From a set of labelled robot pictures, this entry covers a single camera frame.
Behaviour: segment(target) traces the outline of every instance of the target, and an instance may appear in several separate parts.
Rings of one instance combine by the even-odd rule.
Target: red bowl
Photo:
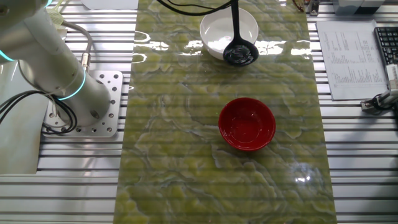
[[[231,146],[256,151],[271,142],[276,124],[274,115],[264,103],[252,98],[238,98],[223,108],[218,128]]]

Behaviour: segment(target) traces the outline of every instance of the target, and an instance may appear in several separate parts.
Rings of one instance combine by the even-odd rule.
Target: black ladle
[[[239,5],[238,0],[231,3],[232,22],[234,25],[234,39],[226,46],[224,61],[234,66],[250,65],[259,57],[259,51],[254,44],[242,39],[239,31]]]

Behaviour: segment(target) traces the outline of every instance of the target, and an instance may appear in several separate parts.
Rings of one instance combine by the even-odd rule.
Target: bowl rim
[[[254,101],[254,102],[256,102],[256,103],[260,103],[260,104],[266,109],[266,111],[267,111],[267,113],[268,113],[267,115],[270,115],[270,116],[271,116],[271,125],[272,125],[272,127],[271,127],[271,129],[270,129],[270,130],[271,130],[271,135],[270,135],[269,139],[267,139],[264,143],[262,143],[262,144],[261,144],[260,146],[258,146],[258,147],[252,147],[252,148],[250,148],[250,149],[247,149],[247,148],[243,148],[243,147],[236,146],[236,145],[234,145],[234,144],[223,134],[222,124],[221,124],[221,117],[222,117],[222,115],[225,114],[225,111],[226,111],[226,109],[227,109],[229,106],[231,106],[233,103],[236,103],[237,101],[242,101],[242,100],[250,100],[250,101]],[[218,117],[218,129],[219,129],[220,134],[221,134],[221,136],[223,137],[223,139],[224,139],[230,146],[233,146],[234,148],[239,149],[239,150],[242,150],[242,151],[251,152],[251,151],[257,151],[257,150],[259,150],[259,149],[262,149],[263,147],[266,147],[266,146],[272,141],[272,139],[273,139],[274,136],[275,136],[275,132],[276,132],[276,121],[275,121],[275,116],[274,116],[274,114],[273,114],[272,111],[268,108],[268,106],[265,105],[265,103],[263,103],[263,102],[261,102],[261,101],[259,101],[259,100],[257,100],[257,99],[254,99],[254,98],[240,97],[240,98],[237,98],[237,99],[234,99],[234,100],[228,102],[228,103],[223,107],[223,109],[221,110],[221,113],[220,113],[220,115],[219,115],[219,117]]]
[[[205,16],[203,17],[203,19],[201,20],[200,26],[199,26],[200,39],[201,39],[202,44],[206,47],[206,49],[210,49],[210,50],[212,50],[212,51],[214,51],[214,52],[216,52],[216,53],[218,53],[218,54],[222,54],[223,52],[219,52],[219,51],[217,51],[216,49],[211,48],[211,47],[203,40],[204,33],[202,32],[202,25],[203,25],[203,21],[204,21],[207,17],[210,17],[211,15],[217,14],[217,13],[219,13],[220,11],[224,11],[224,10],[230,10],[230,7],[227,7],[226,9],[222,9],[222,10],[216,11],[216,12],[214,12],[214,13],[205,15]],[[254,42],[252,43],[252,44],[254,44],[254,43],[256,43],[257,38],[259,37],[259,24],[257,23],[256,18],[254,18],[254,16],[253,16],[250,12],[247,12],[246,10],[242,9],[241,7],[239,8],[239,10],[242,10],[242,11],[244,11],[245,13],[247,13],[247,14],[253,19],[253,21],[256,23],[256,31],[257,31],[257,32],[256,32],[256,38],[254,38]]]

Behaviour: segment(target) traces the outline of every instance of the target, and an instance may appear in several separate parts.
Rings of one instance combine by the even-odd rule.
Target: ladle handle
[[[231,2],[231,10],[232,10],[232,23],[234,25],[234,39],[236,37],[240,37],[241,34],[239,32],[239,4],[238,0],[234,0]]]

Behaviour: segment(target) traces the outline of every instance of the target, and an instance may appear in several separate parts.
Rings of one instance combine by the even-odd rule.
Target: black cable
[[[227,3],[223,4],[220,7],[217,7],[215,9],[209,10],[207,12],[185,12],[185,11],[181,11],[179,9],[176,9],[170,5],[168,5],[166,2],[163,2],[163,0],[157,0],[159,3],[161,3],[164,7],[166,7],[167,9],[170,9],[173,12],[179,13],[179,14],[183,14],[185,16],[205,16],[205,15],[209,15],[211,13],[214,13],[216,11],[219,11],[221,9],[226,9],[227,7],[229,7],[231,5],[232,1],[237,1],[237,0],[230,0]]]
[[[177,4],[177,3],[172,2],[171,0],[167,0],[167,1],[170,4],[174,5],[174,6],[195,6],[195,7],[201,7],[201,8],[204,8],[204,9],[215,9],[215,8],[212,8],[212,7],[199,6],[197,4]]]
[[[373,99],[372,99],[372,101],[371,101],[371,102],[372,102],[372,106],[373,106],[375,109],[379,110],[379,111],[391,110],[392,107],[393,107],[394,105],[391,105],[391,106],[389,106],[389,107],[387,107],[387,108],[384,108],[384,107],[379,106],[379,102],[378,102],[378,100],[377,100],[377,97],[380,96],[380,95],[381,95],[381,94],[377,94],[376,96],[373,97]]]
[[[42,91],[31,90],[31,91],[26,91],[26,92],[17,94],[16,96],[13,96],[10,99],[8,99],[7,101],[5,101],[4,103],[2,103],[0,105],[0,114],[2,114],[3,112],[4,112],[4,114],[0,118],[0,124],[4,121],[7,114],[10,113],[10,111],[13,109],[13,107],[15,107],[24,98],[26,98],[30,95],[34,95],[34,94],[45,95],[45,93]],[[47,95],[45,95],[45,96],[49,100],[52,100],[52,97],[47,96]],[[53,130],[51,127],[43,124],[43,126],[45,128],[47,128],[48,131],[47,132],[43,131],[42,134],[66,134],[66,133],[72,132],[77,127],[77,117],[76,117],[75,112],[73,112],[73,110],[68,105],[66,105],[64,102],[58,100],[56,97],[54,97],[54,100],[55,100],[55,104],[58,107],[60,107],[62,110],[64,110],[64,112],[69,117],[69,120],[70,120],[69,127],[65,128],[62,131],[56,131],[56,130]]]

